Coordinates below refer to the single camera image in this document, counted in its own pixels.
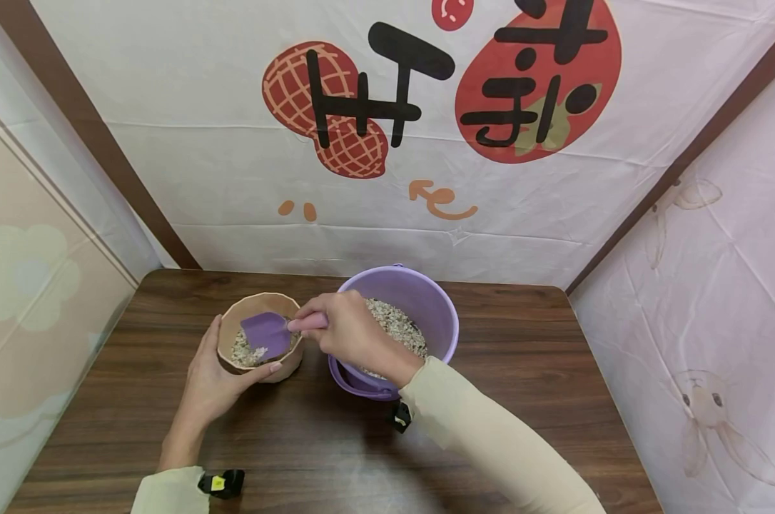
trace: brown wooden frame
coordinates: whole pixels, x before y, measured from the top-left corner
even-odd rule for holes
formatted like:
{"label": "brown wooden frame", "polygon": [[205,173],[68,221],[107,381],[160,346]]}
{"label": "brown wooden frame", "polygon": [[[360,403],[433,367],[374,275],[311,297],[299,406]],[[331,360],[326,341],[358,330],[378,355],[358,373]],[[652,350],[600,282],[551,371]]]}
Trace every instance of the brown wooden frame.
{"label": "brown wooden frame", "polygon": [[659,201],[664,192],[679,180],[684,170],[696,160],[696,157],[707,150],[707,147],[721,135],[724,129],[727,129],[733,123],[733,120],[739,114],[742,114],[742,111],[759,96],[759,93],[764,91],[764,88],[770,85],[773,79],[775,79],[775,43],[761,56],[761,59],[750,70],[748,76],[744,77],[739,87],[733,91],[733,94],[730,94],[730,97],[721,105],[721,108],[713,115],[713,118],[707,121],[707,125],[703,126],[690,145],[681,152],[681,155],[673,161],[673,164],[670,164],[670,167],[665,170],[662,177],[659,178],[659,182],[653,186],[653,189],[649,190],[649,193],[627,215],[619,228],[616,228],[613,235],[599,249],[599,252],[593,256],[593,259],[588,262],[587,266],[579,273],[570,287],[567,288],[567,294],[572,293],[579,283],[582,283],[591,274],[595,266],[598,266],[599,262],[604,260],[605,256],[627,235],[627,232],[630,232],[630,229],[638,223],[649,208]]}
{"label": "brown wooden frame", "polygon": [[126,197],[156,239],[183,268],[202,266],[171,227],[108,130],[29,0],[0,0],[0,26],[88,146],[99,166]]}

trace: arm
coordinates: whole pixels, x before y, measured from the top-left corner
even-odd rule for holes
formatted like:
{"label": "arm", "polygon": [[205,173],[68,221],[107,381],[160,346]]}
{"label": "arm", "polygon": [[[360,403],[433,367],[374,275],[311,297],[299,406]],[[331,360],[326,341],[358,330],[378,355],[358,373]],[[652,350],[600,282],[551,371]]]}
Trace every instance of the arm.
{"label": "arm", "polygon": [[411,415],[440,447],[457,451],[522,512],[603,514],[592,489],[544,439],[436,358],[425,362],[373,319],[355,291],[323,294],[305,304],[301,318],[328,315],[326,330],[303,331],[325,353],[370,369],[398,385]]}
{"label": "arm", "polygon": [[199,490],[204,473],[196,465],[205,430],[227,412],[249,386],[281,368],[267,364],[232,375],[216,357],[221,316],[216,317],[188,367],[188,380],[171,429],[162,443],[155,475],[143,478],[131,514],[208,514],[208,494]]}
{"label": "arm", "polygon": [[539,434],[437,358],[427,358],[400,395],[427,436],[463,455],[523,512],[604,514],[591,488]]}

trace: spatula handle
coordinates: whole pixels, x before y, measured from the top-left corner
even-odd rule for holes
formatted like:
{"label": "spatula handle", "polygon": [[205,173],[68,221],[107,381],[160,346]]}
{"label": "spatula handle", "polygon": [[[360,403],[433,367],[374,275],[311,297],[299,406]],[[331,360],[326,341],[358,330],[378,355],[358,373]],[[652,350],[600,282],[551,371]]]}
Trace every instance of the spatula handle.
{"label": "spatula handle", "polygon": [[317,328],[328,328],[328,317],[324,313],[308,314],[300,323],[302,330],[315,330]]}

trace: beige paper bowl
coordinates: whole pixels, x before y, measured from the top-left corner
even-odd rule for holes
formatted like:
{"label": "beige paper bowl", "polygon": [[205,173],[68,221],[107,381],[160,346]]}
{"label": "beige paper bowl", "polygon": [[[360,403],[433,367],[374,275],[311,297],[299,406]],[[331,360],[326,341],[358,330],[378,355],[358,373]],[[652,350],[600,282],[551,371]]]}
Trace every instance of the beige paper bowl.
{"label": "beige paper bowl", "polygon": [[[257,314],[273,312],[287,318],[293,318],[296,311],[299,310],[299,303],[289,297],[284,296],[281,293],[259,293],[254,296],[242,298],[240,301],[231,305],[222,316],[222,326],[219,330],[219,346],[216,347],[216,353],[219,353],[219,358],[222,363],[226,365],[226,368],[233,370],[234,373],[241,374],[247,373],[254,368],[246,368],[238,366],[231,362],[231,353],[233,352],[234,341],[236,340],[236,334],[241,329],[240,323],[243,319],[256,316]],[[303,346],[301,345],[302,338],[296,341],[295,345],[290,348],[288,353],[281,356],[276,361],[281,362],[283,367],[270,377],[261,380],[263,383],[276,383],[285,380],[290,377],[296,368],[299,368],[299,364],[302,362]]]}

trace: black clip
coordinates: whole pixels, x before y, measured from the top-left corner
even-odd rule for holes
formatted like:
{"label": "black clip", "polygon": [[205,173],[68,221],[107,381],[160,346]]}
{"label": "black clip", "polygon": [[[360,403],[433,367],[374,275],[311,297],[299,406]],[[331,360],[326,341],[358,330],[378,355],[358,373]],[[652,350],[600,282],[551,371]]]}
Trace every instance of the black clip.
{"label": "black clip", "polygon": [[199,489],[210,496],[224,500],[236,498],[242,493],[242,483],[245,482],[245,471],[227,470],[221,475],[202,475]]}
{"label": "black clip", "polygon": [[393,428],[396,428],[398,433],[405,433],[413,418],[410,417],[410,408],[404,401],[399,400],[393,404],[388,421],[393,425]]}

